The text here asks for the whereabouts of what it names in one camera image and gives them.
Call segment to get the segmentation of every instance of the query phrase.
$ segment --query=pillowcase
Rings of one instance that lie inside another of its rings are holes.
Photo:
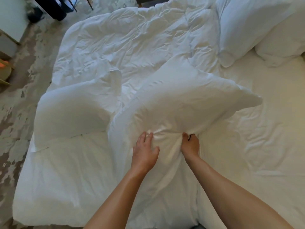
[[[292,0],[217,0],[220,63],[231,66],[293,14]]]
[[[278,24],[255,46],[268,66],[280,66],[305,52],[305,0],[294,0],[296,13]]]
[[[204,73],[183,56],[168,60],[147,79],[109,125],[108,140],[118,180],[131,167],[132,147],[143,131],[154,132],[158,161],[141,185],[130,220],[173,179],[182,154],[182,132],[198,134],[262,99],[232,80]]]
[[[46,92],[34,120],[35,147],[80,134],[105,131],[121,105],[121,72],[111,70],[91,81]]]

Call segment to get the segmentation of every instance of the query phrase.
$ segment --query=white bedsheet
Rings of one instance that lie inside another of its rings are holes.
[[[200,135],[201,156],[216,170],[275,208],[295,228],[305,224],[305,64],[297,58],[266,68],[249,52],[221,70],[217,15],[210,0],[171,0],[125,8],[72,26],[63,38],[48,90],[93,79],[104,63],[122,72],[123,104],[170,57],[184,54],[205,72],[233,79],[264,99]],[[21,171],[13,216],[26,225],[84,226],[118,183],[105,132],[35,151]],[[170,184],[129,228],[219,228],[218,216],[183,161]]]

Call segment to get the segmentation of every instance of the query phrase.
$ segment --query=hand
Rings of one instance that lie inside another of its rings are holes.
[[[190,139],[187,133],[182,134],[181,152],[186,161],[193,158],[199,158],[199,140],[195,134],[192,134]]]
[[[157,146],[151,150],[153,133],[151,132],[146,138],[146,132],[143,132],[132,150],[132,167],[131,170],[136,173],[146,175],[156,164],[160,148]]]

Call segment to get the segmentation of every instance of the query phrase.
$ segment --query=mattress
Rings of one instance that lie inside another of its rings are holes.
[[[123,105],[169,58],[250,88],[264,103],[202,133],[200,156],[225,177],[305,224],[305,63],[267,68],[254,52],[222,69],[216,58],[218,18],[212,0],[171,0],[125,8],[73,25],[63,38],[48,91],[88,81],[102,69],[122,73]],[[70,138],[36,151],[33,135],[17,184],[13,217],[25,225],[82,227],[116,187],[106,132]],[[184,159],[169,185],[127,228],[225,228]]]

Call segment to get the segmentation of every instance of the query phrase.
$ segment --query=patterned rug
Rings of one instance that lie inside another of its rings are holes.
[[[12,85],[8,88],[1,87],[0,228],[33,228],[13,221],[12,201],[33,133],[37,103],[50,84],[52,68],[63,35],[71,25],[86,18],[137,6],[136,0],[91,0],[91,3],[94,11],[86,0],[78,0],[78,12],[69,13],[63,21],[58,22],[45,15],[43,20],[31,25],[12,61],[15,66],[9,80]]]

